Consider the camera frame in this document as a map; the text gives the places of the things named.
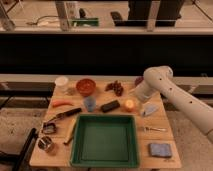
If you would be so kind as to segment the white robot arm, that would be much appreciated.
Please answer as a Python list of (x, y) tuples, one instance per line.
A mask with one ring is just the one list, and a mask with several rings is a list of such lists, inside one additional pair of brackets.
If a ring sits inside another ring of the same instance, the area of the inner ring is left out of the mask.
[(143, 81), (134, 89), (134, 95), (144, 103), (160, 92), (213, 143), (213, 108), (176, 86), (172, 77), (169, 66), (147, 68)]

